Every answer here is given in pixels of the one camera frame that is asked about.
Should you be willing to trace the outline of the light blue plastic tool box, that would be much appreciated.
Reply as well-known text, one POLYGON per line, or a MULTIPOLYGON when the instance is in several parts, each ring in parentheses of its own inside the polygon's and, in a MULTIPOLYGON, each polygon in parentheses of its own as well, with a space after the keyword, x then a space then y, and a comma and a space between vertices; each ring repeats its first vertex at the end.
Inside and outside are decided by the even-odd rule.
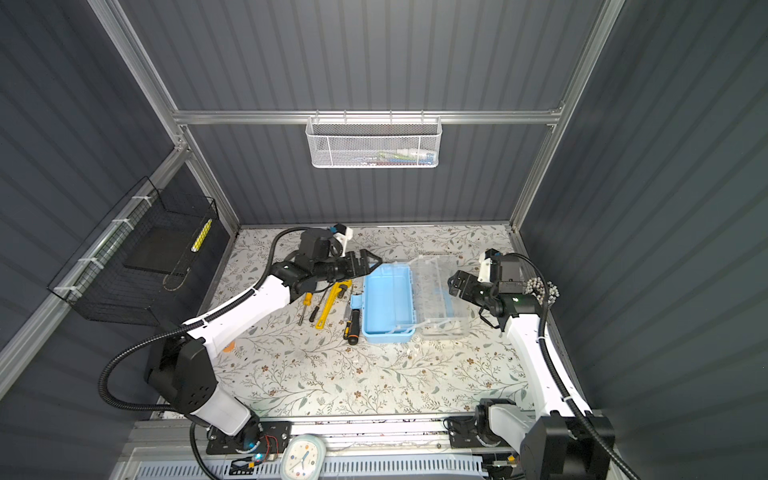
POLYGON ((470 333, 475 309, 449 294, 448 279, 462 268, 450 255, 421 255, 386 263, 363 280, 357 307, 361 333, 372 344, 454 340, 470 333))

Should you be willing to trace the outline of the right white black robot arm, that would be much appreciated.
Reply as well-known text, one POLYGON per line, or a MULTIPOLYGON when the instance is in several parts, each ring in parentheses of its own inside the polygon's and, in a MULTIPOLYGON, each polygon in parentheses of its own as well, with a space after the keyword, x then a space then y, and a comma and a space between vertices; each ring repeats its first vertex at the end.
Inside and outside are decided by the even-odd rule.
POLYGON ((480 319, 514 347, 528 381, 533 407, 486 399, 476 409, 474 430, 482 442, 509 445, 515 479, 605 479, 611 468, 625 478, 638 473, 614 449, 608 418, 595 414, 569 378, 554 350, 549 317, 558 288, 526 255, 488 249, 477 273, 459 270, 447 281, 452 296, 478 309, 480 319))

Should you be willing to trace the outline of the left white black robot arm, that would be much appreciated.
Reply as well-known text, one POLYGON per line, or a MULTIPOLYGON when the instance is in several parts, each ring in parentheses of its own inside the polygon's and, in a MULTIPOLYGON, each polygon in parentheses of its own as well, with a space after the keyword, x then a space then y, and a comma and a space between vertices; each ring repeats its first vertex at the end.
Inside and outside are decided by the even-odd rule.
POLYGON ((319 284, 365 277, 383 263, 380 256, 362 249, 347 248, 351 228, 336 224, 327 229, 299 227, 299 247, 278 261, 278 244, 272 242, 267 266, 256 283, 218 307, 190 320, 178 329, 154 335, 117 354, 104 367, 97 383, 100 398, 126 411, 171 411, 236 437, 259 427, 256 413, 219 384, 213 363, 241 334, 272 313, 308 293, 319 284), (115 368, 129 356, 152 344, 155 365, 145 381, 164 399, 163 404, 140 404, 121 400, 109 389, 115 368))

